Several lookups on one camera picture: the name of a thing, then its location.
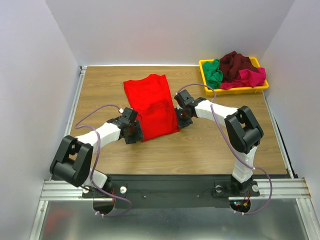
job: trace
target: red cloth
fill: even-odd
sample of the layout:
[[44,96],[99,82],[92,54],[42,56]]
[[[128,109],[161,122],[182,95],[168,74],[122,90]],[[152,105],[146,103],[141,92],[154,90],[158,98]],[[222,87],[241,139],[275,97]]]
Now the red cloth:
[[220,88],[228,90],[231,88],[263,86],[266,80],[266,70],[263,67],[258,67],[257,70],[258,72],[249,69],[240,70],[238,77],[233,82],[223,82]]
[[144,142],[179,132],[166,75],[151,74],[142,80],[125,81],[124,91],[131,107],[142,116]]
[[233,82],[238,77],[239,70],[249,69],[253,72],[258,72],[249,57],[243,56],[236,51],[230,52],[220,59],[219,69],[223,73],[223,81],[228,83]]

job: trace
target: white wall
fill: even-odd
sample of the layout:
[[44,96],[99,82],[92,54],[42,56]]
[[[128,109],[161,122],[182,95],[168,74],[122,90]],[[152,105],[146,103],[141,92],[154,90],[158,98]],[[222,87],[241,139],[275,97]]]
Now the white wall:
[[268,102],[320,218],[320,2],[296,0],[267,49]]
[[44,0],[0,7],[0,239],[29,239],[78,64]]
[[80,65],[261,58],[294,0],[46,0]]

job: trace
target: plastic basket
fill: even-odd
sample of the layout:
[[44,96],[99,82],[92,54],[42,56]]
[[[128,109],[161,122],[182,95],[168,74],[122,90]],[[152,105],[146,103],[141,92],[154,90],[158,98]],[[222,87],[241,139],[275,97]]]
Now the plastic basket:
[[[251,60],[251,63],[254,67],[256,68],[260,68],[260,64],[258,62],[258,59],[254,56],[250,56],[249,57]],[[206,78],[205,78],[205,74],[204,74],[204,69],[203,69],[203,64],[205,62],[213,62],[214,59],[205,59],[205,60],[200,60],[199,61],[199,67],[200,67],[200,71],[201,71],[201,76],[202,76],[202,81],[203,84],[207,84],[206,82]],[[228,90],[224,90],[224,89],[215,89],[215,92],[217,95],[224,95],[224,94],[247,94],[247,93],[260,93],[263,90],[267,89],[269,87],[269,83],[267,81],[267,79],[264,81],[263,86],[255,86],[255,87],[250,87],[250,86],[245,86],[245,87],[234,87],[234,88],[230,88]],[[213,96],[214,93],[207,87],[204,87],[205,90],[205,95],[207,96]]]

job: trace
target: wooden table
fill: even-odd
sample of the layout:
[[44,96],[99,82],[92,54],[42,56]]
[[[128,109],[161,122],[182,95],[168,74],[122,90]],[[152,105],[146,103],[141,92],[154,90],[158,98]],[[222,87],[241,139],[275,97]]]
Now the wooden table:
[[[197,66],[92,66],[88,67],[73,127],[81,118],[105,104],[129,107],[124,81],[140,80],[149,74],[165,74],[172,99],[176,91],[190,83],[201,83]],[[206,98],[203,87],[187,89],[194,97]],[[274,128],[262,93],[218,96],[215,103],[228,107],[251,108],[264,131],[255,155],[254,165],[270,174],[286,174],[286,167],[275,136]],[[99,127],[119,114],[114,107],[106,107],[84,121]],[[106,174],[231,174],[235,157],[230,152],[216,123],[207,119],[192,119],[193,124],[180,132],[161,136],[147,142],[125,144],[121,139],[102,148],[97,169]],[[89,129],[71,130],[79,136]]]

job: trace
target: magenta cloth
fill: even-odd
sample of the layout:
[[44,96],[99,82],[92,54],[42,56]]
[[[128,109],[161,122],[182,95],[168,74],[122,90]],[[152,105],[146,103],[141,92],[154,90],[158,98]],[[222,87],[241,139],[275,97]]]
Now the magenta cloth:
[[228,90],[232,88],[263,86],[267,78],[266,70],[263,67],[257,67],[258,72],[249,69],[239,70],[238,77],[232,82],[223,82],[221,89]]

